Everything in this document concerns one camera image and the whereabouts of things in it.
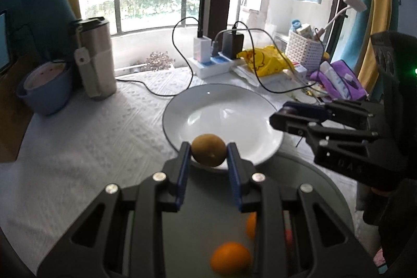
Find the kiwi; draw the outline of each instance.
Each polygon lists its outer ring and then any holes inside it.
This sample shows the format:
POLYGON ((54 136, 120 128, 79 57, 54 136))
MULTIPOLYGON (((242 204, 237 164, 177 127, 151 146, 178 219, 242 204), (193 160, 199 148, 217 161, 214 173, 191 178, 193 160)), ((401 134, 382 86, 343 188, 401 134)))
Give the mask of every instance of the kiwi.
POLYGON ((226 159, 226 144, 215 134, 201 134, 193 140, 191 154, 201 165, 214 168, 226 159))

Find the railing post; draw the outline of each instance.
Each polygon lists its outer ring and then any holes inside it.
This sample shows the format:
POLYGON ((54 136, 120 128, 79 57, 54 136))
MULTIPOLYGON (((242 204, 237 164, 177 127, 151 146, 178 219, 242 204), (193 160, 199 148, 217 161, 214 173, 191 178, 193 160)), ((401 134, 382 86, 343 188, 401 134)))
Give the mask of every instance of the railing post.
MULTIPOLYGON (((181 18, 185 18, 187 16, 187 0, 181 0, 181 18)), ((181 22, 181 26, 185 26, 185 20, 181 22)))
POLYGON ((237 0, 236 21, 239 20, 241 2, 242 0, 237 0))
POLYGON ((122 32, 122 21, 120 19, 120 0, 114 0, 114 14, 116 16, 117 33, 122 32))

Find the white lamp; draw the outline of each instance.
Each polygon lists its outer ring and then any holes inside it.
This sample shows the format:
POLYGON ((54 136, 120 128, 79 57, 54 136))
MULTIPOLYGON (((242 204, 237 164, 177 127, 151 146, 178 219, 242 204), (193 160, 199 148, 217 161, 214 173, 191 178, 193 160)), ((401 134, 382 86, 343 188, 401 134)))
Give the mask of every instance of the white lamp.
POLYGON ((362 0, 343 0, 346 4, 347 7, 345 7, 344 9, 340 10, 334 17, 333 19, 322 29, 320 29, 316 35, 317 39, 319 39, 323 33, 326 32, 326 30, 333 24, 333 22, 343 13, 345 13, 347 10, 349 9, 354 9, 357 12, 363 12, 365 11, 368 7, 366 6, 366 4, 364 2, 362 2, 362 0))

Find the black power adapter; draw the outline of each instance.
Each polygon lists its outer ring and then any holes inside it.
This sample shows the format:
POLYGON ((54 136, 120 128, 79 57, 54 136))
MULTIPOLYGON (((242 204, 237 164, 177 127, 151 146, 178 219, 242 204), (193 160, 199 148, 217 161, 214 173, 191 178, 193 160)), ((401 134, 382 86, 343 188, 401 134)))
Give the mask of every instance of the black power adapter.
POLYGON ((236 59, 236 55, 243 49, 243 37, 240 32, 232 31, 223 34, 222 54, 229 59, 236 59))

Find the laptop screen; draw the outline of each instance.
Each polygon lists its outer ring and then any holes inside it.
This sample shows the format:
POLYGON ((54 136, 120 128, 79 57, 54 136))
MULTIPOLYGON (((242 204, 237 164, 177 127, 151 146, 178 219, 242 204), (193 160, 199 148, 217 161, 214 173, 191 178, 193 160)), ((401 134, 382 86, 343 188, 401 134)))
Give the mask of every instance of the laptop screen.
POLYGON ((10 64, 6 36, 6 13, 0 13, 0 73, 10 64))

